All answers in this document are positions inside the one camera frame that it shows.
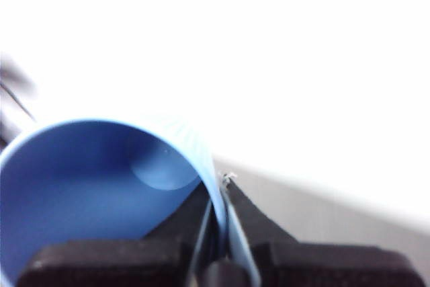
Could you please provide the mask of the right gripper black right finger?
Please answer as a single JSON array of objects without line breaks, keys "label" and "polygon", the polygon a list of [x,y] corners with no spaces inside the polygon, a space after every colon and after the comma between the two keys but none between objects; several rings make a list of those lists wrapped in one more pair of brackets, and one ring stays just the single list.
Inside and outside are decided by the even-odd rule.
[{"label": "right gripper black right finger", "polygon": [[251,286],[424,286],[403,254],[374,246],[305,243],[266,216],[234,182],[221,178],[231,260]]}]

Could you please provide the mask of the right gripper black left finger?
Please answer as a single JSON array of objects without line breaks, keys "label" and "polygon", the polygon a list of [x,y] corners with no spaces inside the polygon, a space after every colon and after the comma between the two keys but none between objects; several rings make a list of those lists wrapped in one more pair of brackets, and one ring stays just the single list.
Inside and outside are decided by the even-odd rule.
[{"label": "right gripper black left finger", "polygon": [[78,240],[42,248],[18,286],[191,286],[212,257],[212,204],[199,184],[139,239]]}]

